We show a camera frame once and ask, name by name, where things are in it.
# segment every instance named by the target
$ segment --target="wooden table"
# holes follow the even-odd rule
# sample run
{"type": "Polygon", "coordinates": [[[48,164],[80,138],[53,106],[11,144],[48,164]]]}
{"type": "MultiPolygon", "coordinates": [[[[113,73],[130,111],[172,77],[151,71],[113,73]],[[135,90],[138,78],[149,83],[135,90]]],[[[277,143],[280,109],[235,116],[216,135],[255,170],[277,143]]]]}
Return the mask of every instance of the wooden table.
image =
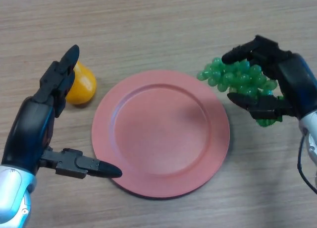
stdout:
{"type": "MultiPolygon", "coordinates": [[[[0,0],[0,145],[22,100],[73,44],[97,77],[85,109],[67,106],[51,146],[94,156],[95,110],[120,80],[147,69],[195,76],[213,57],[262,34],[317,68],[317,0],[0,0]]],[[[231,124],[231,152],[205,186],[180,199],[148,201],[108,180],[40,169],[30,228],[315,228],[317,197],[297,168],[298,122],[261,128],[217,93],[231,124]]],[[[303,157],[304,172],[316,168],[303,157]]]]}

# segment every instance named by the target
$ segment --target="wood grain surface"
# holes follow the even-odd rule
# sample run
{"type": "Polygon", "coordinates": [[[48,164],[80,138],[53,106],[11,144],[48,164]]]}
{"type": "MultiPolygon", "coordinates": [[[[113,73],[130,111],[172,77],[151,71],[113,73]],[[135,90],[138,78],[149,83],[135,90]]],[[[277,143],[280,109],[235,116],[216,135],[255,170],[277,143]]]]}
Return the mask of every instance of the wood grain surface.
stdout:
{"type": "MultiPolygon", "coordinates": [[[[299,52],[317,72],[317,0],[0,0],[0,147],[21,102],[73,44],[97,77],[97,94],[84,109],[67,105],[51,146],[94,156],[92,119],[116,83],[148,69],[195,76],[256,34],[299,52]]],[[[40,169],[28,227],[316,228],[317,196],[296,167],[297,120],[261,128],[225,94],[217,95],[230,119],[231,150],[205,186],[179,199],[149,201],[105,179],[40,169]]],[[[306,153],[303,169],[314,178],[306,153]]]]}

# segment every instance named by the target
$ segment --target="yellow pear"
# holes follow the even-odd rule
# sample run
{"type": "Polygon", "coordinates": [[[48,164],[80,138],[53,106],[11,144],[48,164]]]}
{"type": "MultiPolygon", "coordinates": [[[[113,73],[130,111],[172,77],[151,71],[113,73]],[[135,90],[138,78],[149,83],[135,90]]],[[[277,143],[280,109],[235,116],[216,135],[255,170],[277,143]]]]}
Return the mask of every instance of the yellow pear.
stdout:
{"type": "Polygon", "coordinates": [[[66,96],[66,101],[73,105],[87,103],[96,92],[96,78],[94,74],[79,61],[74,67],[74,72],[75,80],[66,96]]]}

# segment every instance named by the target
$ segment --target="grape bunch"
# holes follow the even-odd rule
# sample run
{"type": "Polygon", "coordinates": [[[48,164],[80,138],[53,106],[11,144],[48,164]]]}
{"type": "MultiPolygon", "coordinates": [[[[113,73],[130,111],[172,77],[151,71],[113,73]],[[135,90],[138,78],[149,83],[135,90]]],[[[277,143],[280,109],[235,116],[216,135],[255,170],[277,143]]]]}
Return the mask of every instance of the grape bunch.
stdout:
{"type": "MultiPolygon", "coordinates": [[[[273,95],[272,91],[277,88],[277,82],[263,75],[259,65],[250,66],[250,62],[247,60],[224,64],[221,58],[216,57],[212,63],[205,66],[202,72],[197,74],[197,79],[207,80],[210,86],[217,86],[220,92],[229,89],[229,92],[238,92],[255,99],[260,95],[273,95]]],[[[261,126],[269,126],[281,120],[282,118],[278,120],[259,119],[257,122],[261,126]]]]}

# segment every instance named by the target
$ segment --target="grape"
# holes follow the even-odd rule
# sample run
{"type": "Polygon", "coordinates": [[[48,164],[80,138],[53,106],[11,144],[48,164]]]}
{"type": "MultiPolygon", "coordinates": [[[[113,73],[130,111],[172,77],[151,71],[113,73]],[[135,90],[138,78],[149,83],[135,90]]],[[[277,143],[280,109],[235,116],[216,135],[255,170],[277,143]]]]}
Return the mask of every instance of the grape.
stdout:
{"type": "Polygon", "coordinates": [[[208,75],[206,74],[206,72],[200,72],[197,74],[197,79],[200,81],[204,81],[208,79],[208,75]]]}
{"type": "Polygon", "coordinates": [[[252,78],[252,83],[259,88],[261,88],[265,84],[265,82],[266,77],[263,74],[252,78]]]}
{"type": "Polygon", "coordinates": [[[246,94],[251,96],[251,97],[255,97],[258,93],[258,89],[256,87],[248,87],[246,90],[246,94]]]}
{"type": "Polygon", "coordinates": [[[271,91],[271,90],[263,90],[262,92],[261,92],[261,94],[262,95],[273,95],[273,92],[271,91]]]}
{"type": "Polygon", "coordinates": [[[250,82],[250,76],[247,74],[242,74],[238,77],[238,84],[240,85],[246,85],[250,82]]]}
{"type": "Polygon", "coordinates": [[[216,80],[214,80],[213,78],[209,78],[208,79],[208,84],[210,85],[210,86],[216,86],[217,85],[217,81],[216,80]]]}
{"type": "Polygon", "coordinates": [[[231,83],[234,80],[234,74],[233,73],[225,73],[223,76],[223,82],[225,84],[231,85],[231,83]]]}
{"type": "Polygon", "coordinates": [[[222,80],[221,82],[218,83],[217,88],[220,92],[225,92],[228,89],[228,84],[225,84],[222,80]]]}
{"type": "Polygon", "coordinates": [[[236,92],[238,92],[238,90],[236,88],[234,88],[234,87],[229,88],[229,93],[236,93],[236,92]]]}
{"type": "Polygon", "coordinates": [[[248,87],[246,85],[240,85],[238,87],[238,93],[246,94],[248,90],[248,87]]]}
{"type": "Polygon", "coordinates": [[[223,67],[223,63],[222,63],[222,61],[221,61],[221,58],[214,58],[213,60],[212,60],[212,66],[213,67],[215,67],[215,68],[222,68],[223,67]]]}
{"type": "Polygon", "coordinates": [[[275,80],[268,80],[263,85],[263,90],[274,90],[277,87],[277,82],[275,80]]]}
{"type": "Polygon", "coordinates": [[[211,71],[211,63],[206,64],[204,71],[211,71]]]}
{"type": "Polygon", "coordinates": [[[236,71],[236,67],[233,64],[226,64],[224,67],[225,73],[234,73],[236,71]]]}
{"type": "Polygon", "coordinates": [[[243,60],[238,65],[238,70],[241,73],[248,74],[250,69],[250,63],[247,60],[243,60]]]}
{"type": "Polygon", "coordinates": [[[260,75],[261,72],[262,72],[261,67],[256,65],[256,64],[250,67],[250,77],[251,78],[254,78],[254,77],[260,75]]]}
{"type": "Polygon", "coordinates": [[[219,82],[221,79],[221,72],[219,70],[211,71],[210,78],[213,78],[216,82],[219,82]]]}

